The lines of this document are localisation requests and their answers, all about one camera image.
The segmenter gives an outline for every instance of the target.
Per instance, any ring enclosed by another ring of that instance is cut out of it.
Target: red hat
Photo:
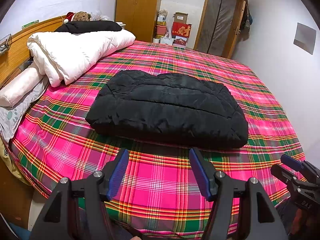
[[[75,15],[75,13],[73,13],[73,12],[68,12],[68,13],[67,13],[67,16],[66,16],[66,19],[63,21],[63,23],[71,22],[74,15]]]

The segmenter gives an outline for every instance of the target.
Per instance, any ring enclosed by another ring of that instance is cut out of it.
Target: yellow fabric
[[[5,149],[4,143],[2,139],[0,139],[0,156],[4,161],[5,165],[7,165],[9,171],[15,176],[17,179],[21,180],[23,183],[31,186],[29,182],[24,178],[21,172],[18,170],[16,165],[12,162],[10,156],[8,155],[7,150]]]

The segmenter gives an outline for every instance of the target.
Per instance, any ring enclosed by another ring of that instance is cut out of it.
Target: wire basket
[[[11,44],[11,34],[5,36],[3,39],[0,40],[0,57],[10,49]]]

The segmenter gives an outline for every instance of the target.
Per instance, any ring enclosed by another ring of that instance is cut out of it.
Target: black puffer jacket
[[[202,149],[239,148],[248,123],[223,85],[188,75],[120,71],[86,117],[97,133]]]

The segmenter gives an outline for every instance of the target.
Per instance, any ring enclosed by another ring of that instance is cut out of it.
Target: stuffed animal
[[[82,22],[89,22],[91,20],[91,14],[86,12],[68,12],[66,19],[63,23],[71,22],[71,21],[82,21]]]

